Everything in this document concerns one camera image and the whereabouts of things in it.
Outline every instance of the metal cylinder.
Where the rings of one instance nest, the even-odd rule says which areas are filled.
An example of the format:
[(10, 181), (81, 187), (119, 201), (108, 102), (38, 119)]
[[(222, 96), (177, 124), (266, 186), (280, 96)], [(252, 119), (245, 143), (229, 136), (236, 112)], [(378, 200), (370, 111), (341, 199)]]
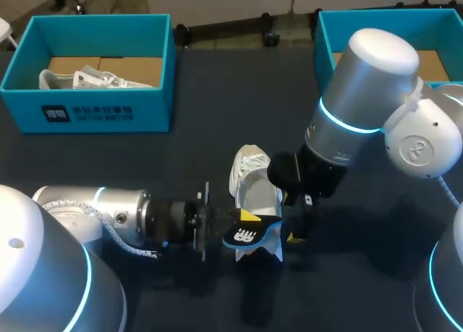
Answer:
[[(45, 186), (34, 195), (39, 205), (55, 200), (76, 200), (99, 210), (128, 245), (141, 247), (150, 195), (145, 190), (106, 187)], [(62, 210), (53, 210), (54, 214)]]
[(307, 146), (332, 164), (349, 165), (413, 92), (418, 65), (416, 50), (401, 38), (370, 28), (357, 31), (315, 110)]
[(422, 332), (463, 331), (463, 208), (420, 271), (413, 307)]
[(124, 290), (50, 214), (0, 186), (0, 331), (122, 332)]

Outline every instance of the teal cardboard box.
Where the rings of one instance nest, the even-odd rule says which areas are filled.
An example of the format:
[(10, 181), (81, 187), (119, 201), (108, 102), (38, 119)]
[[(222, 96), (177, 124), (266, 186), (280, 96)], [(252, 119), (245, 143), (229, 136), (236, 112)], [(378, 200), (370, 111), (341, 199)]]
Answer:
[[(57, 56), (162, 58), (159, 82), (142, 89), (39, 90), (38, 75)], [(166, 14), (33, 17), (0, 92), (23, 133), (168, 132), (175, 62)]]
[(349, 10), (318, 16), (315, 70), (321, 92), (350, 37), (362, 28), (386, 30), (410, 43), (420, 56), (418, 74), (430, 86), (463, 84), (463, 21), (455, 10)]

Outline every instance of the logo on box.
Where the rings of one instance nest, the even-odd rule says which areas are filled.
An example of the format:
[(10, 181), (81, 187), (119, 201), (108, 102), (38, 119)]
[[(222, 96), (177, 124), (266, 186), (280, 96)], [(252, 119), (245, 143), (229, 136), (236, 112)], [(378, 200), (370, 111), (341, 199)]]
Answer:
[(65, 106), (42, 106), (42, 111), (48, 122), (71, 122)]

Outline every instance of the dark tabletop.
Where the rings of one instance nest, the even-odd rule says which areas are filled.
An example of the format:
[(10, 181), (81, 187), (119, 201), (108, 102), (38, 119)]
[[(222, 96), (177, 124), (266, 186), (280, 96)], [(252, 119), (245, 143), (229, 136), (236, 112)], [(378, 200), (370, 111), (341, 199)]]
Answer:
[[(0, 55), (0, 75), (10, 54)], [(179, 51), (168, 134), (27, 135), (0, 103), (0, 182), (28, 195), (49, 184), (144, 188), (231, 207), (236, 151), (297, 150), (318, 99), (313, 50)], [(457, 164), (446, 179), (458, 198)], [(297, 208), (285, 209), (291, 220)], [(108, 250), (127, 293), (127, 332), (416, 331), (412, 282), (455, 212), (436, 180), (392, 166), (383, 138), (361, 152), (304, 244), (284, 263), (259, 252), (235, 264), (217, 249), (153, 262)]]

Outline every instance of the bolt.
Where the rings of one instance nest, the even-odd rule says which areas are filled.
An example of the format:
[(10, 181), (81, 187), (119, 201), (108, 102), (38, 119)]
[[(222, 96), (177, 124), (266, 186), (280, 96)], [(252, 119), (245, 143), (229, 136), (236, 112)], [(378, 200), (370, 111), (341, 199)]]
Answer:
[(127, 221), (127, 215), (120, 213), (116, 215), (116, 222), (118, 224), (123, 224), (125, 221)]

